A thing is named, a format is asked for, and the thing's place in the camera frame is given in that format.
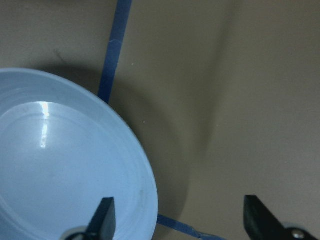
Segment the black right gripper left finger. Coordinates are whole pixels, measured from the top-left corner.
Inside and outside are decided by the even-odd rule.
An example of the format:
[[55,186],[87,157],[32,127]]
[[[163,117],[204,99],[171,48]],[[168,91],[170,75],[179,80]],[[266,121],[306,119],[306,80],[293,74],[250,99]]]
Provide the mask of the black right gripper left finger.
[[112,240],[116,232],[116,210],[113,197],[101,200],[86,231],[86,240]]

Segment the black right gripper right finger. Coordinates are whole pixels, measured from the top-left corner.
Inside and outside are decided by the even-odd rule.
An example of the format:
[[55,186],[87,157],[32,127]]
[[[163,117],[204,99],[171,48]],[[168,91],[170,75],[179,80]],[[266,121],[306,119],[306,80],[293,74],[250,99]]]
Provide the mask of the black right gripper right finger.
[[243,225],[251,240],[316,240],[300,227],[285,227],[256,195],[245,195]]

